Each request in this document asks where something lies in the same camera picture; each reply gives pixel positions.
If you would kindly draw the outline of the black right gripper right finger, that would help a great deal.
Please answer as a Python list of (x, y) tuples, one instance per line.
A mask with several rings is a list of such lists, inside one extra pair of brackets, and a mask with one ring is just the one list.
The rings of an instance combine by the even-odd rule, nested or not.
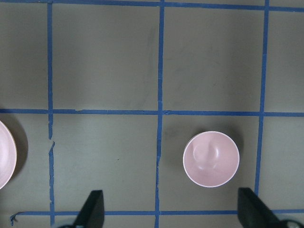
[(250, 189), (239, 188), (237, 217), (244, 228), (282, 228), (281, 221)]

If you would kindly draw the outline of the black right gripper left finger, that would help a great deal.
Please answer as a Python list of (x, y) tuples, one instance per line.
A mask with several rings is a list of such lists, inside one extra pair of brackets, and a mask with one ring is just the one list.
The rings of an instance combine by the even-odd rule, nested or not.
[(102, 228), (105, 219), (104, 196), (102, 190), (90, 192), (73, 223), (74, 228)]

